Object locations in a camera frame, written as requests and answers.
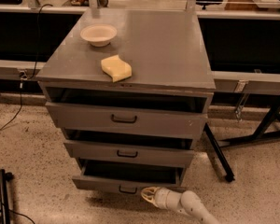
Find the grey middle drawer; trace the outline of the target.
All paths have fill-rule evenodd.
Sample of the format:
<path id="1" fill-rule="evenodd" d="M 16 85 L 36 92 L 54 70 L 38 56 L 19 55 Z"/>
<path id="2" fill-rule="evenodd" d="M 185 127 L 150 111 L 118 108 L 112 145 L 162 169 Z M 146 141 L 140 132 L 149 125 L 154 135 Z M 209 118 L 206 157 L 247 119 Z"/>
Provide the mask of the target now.
<path id="1" fill-rule="evenodd" d="M 65 140 L 64 146 L 71 158 L 167 167 L 189 167 L 194 155 L 193 150 L 89 141 Z"/>

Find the grey top drawer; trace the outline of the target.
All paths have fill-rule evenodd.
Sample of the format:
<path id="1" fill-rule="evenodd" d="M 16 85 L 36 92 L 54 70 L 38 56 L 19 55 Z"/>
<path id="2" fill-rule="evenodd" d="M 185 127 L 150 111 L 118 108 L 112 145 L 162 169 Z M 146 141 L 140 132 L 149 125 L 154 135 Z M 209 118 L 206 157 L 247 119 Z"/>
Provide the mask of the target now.
<path id="1" fill-rule="evenodd" d="M 199 139 L 206 114 L 47 102 L 56 127 L 70 130 Z"/>

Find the grey drawer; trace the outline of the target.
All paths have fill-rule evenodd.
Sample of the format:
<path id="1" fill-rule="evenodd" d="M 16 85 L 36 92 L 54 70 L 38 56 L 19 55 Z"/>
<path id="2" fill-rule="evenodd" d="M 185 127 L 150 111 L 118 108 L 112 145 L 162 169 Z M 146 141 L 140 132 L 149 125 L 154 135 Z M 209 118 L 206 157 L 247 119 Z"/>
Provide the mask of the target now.
<path id="1" fill-rule="evenodd" d="M 70 130 L 199 139 L 206 114 L 47 102 L 56 127 Z"/>
<path id="2" fill-rule="evenodd" d="M 89 141 L 65 140 L 64 146 L 71 158 L 167 167 L 189 167 L 194 155 L 193 150 Z"/>
<path id="3" fill-rule="evenodd" d="M 87 160 L 73 182 L 78 189 L 139 195 L 148 187 L 179 187 L 185 171 L 180 167 Z"/>

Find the white paper bowl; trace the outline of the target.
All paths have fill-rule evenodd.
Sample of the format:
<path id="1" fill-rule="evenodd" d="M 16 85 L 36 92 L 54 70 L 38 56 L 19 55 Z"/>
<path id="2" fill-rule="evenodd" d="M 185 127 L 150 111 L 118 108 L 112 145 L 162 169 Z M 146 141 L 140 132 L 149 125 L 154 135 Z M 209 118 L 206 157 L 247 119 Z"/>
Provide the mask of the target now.
<path id="1" fill-rule="evenodd" d="M 100 48 L 108 45 L 117 35 L 117 29 L 109 24 L 94 24 L 85 27 L 80 36 L 91 45 Z"/>

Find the black stand left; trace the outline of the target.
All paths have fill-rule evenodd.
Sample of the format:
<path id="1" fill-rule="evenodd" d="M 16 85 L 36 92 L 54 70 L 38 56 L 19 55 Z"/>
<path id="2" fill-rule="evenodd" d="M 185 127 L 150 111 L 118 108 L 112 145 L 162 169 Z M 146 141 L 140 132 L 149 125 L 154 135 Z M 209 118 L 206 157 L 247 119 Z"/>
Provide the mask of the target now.
<path id="1" fill-rule="evenodd" d="M 12 173 L 0 169 L 0 218 L 1 224 L 11 224 L 7 182 L 12 179 Z"/>

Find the yellow wavy sponge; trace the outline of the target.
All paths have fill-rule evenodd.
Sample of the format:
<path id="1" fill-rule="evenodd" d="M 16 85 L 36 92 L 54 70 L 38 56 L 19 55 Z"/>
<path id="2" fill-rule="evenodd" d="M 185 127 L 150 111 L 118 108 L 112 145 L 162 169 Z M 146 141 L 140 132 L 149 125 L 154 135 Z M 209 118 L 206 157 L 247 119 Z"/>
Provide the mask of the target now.
<path id="1" fill-rule="evenodd" d="M 108 74 L 113 82 L 118 82 L 132 75 L 132 67 L 118 55 L 101 60 L 102 70 Z"/>

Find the grey bottom drawer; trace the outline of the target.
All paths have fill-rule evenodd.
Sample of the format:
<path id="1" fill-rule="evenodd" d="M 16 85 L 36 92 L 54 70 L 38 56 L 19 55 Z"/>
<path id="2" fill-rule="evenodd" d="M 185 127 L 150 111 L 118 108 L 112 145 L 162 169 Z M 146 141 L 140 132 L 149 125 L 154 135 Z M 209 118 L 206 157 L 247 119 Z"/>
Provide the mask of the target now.
<path id="1" fill-rule="evenodd" d="M 148 187 L 179 187 L 185 171 L 180 167 L 87 160 L 73 182 L 78 189 L 139 195 Z"/>

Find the grey metal drawer cabinet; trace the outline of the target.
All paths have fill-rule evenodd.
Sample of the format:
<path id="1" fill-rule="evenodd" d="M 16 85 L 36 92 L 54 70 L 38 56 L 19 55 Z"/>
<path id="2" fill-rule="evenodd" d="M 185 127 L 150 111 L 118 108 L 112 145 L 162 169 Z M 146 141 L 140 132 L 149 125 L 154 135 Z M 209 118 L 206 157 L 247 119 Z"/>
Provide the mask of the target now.
<path id="1" fill-rule="evenodd" d="M 80 36 L 87 26 L 117 29 L 97 48 Z M 118 82 L 101 60 L 118 55 L 132 75 Z M 206 114 L 215 82 L 196 16 L 183 11 L 88 10 L 37 76 L 48 102 Z M 199 139 L 60 128 L 67 140 L 192 150 Z"/>

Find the black floor stand right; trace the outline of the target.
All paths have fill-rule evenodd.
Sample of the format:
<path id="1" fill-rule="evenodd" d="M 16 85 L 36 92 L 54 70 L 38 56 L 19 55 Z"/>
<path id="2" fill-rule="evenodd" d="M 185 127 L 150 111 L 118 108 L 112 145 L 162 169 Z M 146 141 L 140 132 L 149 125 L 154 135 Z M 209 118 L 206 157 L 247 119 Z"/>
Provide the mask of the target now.
<path id="1" fill-rule="evenodd" d="M 234 178 L 234 173 L 230 165 L 228 164 L 221 149 L 223 147 L 235 147 L 237 145 L 279 139 L 280 131 L 268 132 L 268 133 L 266 132 L 269 126 L 276 120 L 280 123 L 280 95 L 276 98 L 274 103 L 271 105 L 270 110 L 267 112 L 267 114 L 259 124 L 258 128 L 248 136 L 241 136 L 241 137 L 218 141 L 214 137 L 209 125 L 208 124 L 204 125 L 203 130 L 205 131 L 206 136 L 208 137 L 224 171 L 226 172 L 225 180 L 227 182 L 232 182 L 235 180 L 235 178 Z"/>

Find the grey metal rail barrier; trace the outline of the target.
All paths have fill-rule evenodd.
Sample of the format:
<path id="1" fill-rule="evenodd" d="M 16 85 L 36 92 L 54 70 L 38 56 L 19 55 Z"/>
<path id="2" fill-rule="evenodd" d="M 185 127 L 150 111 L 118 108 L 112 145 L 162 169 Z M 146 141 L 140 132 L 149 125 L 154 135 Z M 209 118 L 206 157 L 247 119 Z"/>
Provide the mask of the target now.
<path id="1" fill-rule="evenodd" d="M 84 8 L 32 10 L 0 7 L 0 79 L 46 62 L 84 15 Z M 217 92 L 273 94 L 280 90 L 280 15 L 260 11 L 196 12 Z"/>

